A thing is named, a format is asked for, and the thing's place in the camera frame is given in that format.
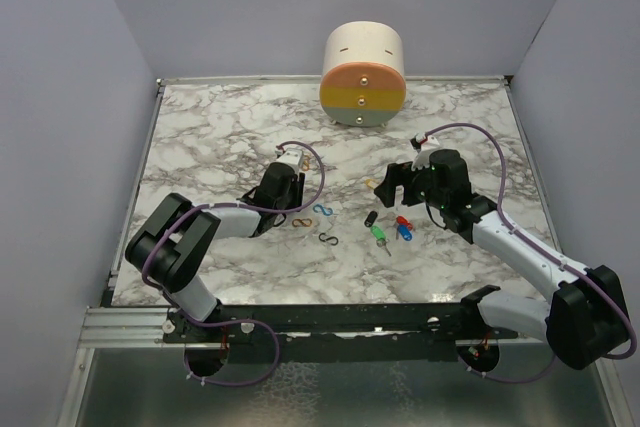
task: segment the blue carabiner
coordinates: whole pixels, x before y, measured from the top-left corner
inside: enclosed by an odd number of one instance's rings
[[[398,224],[398,233],[402,236],[402,238],[404,240],[406,240],[407,242],[411,239],[413,239],[413,236],[411,235],[411,232],[409,231],[409,227],[407,227],[406,225],[403,224]]]
[[[333,209],[331,207],[326,207],[322,204],[316,204],[313,206],[313,211],[316,214],[322,213],[324,215],[326,215],[327,217],[329,217],[330,215],[333,215]]]

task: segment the white cylinder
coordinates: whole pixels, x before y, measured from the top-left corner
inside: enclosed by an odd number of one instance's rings
[[[327,40],[320,103],[336,121],[357,126],[387,122],[406,93],[402,40],[377,22],[350,22]]]

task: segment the marble table surface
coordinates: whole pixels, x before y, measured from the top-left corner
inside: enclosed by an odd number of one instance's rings
[[[522,277],[492,254],[433,225],[422,206],[385,209],[365,185],[382,180],[386,165],[412,160],[408,139],[450,122],[473,122],[500,142],[508,162],[505,210],[524,228],[551,243],[549,226],[522,139],[501,81],[409,82],[403,110],[388,126],[333,125],[318,100],[318,84],[256,81],[237,85],[166,87],[127,235],[143,224],[170,192],[194,204],[233,200],[257,185],[286,140],[311,144],[326,164],[319,202],[335,215],[307,209],[256,239],[214,242],[200,268],[207,287],[227,304],[379,303],[459,300],[473,290],[500,285],[536,296]],[[460,151],[475,190],[497,197],[500,163],[482,134],[453,129],[438,136]],[[307,172],[305,198],[318,185],[317,165]],[[363,221],[377,210],[390,237],[389,257],[376,247]],[[395,239],[394,219],[415,226],[410,242]],[[312,218],[294,228],[294,218]],[[320,232],[340,239],[318,240]],[[140,274],[121,261],[113,305],[164,305]]]

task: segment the metal hook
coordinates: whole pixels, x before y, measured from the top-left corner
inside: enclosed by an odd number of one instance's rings
[[[294,227],[311,227],[313,225],[313,220],[311,219],[293,219],[291,221],[291,225]]]
[[[325,207],[322,204],[316,204],[313,206],[313,211],[316,214],[319,214],[320,212],[322,212],[324,215],[326,215],[327,217],[329,217],[330,215],[333,215],[333,209],[331,207]]]
[[[329,245],[338,245],[338,242],[340,242],[337,237],[329,237],[326,232],[321,232],[318,236],[318,239],[320,240],[320,242],[326,242]]]

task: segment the screw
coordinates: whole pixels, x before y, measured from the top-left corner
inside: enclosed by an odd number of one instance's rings
[[[432,332],[435,332],[440,326],[440,319],[437,317],[429,317],[427,319],[427,325]]]
[[[253,332],[254,327],[255,326],[249,322],[243,322],[242,324],[240,324],[240,330],[245,334],[250,334],[251,332]]]
[[[176,326],[170,320],[165,320],[162,324],[162,332],[165,334],[171,334],[174,330],[176,330]]]

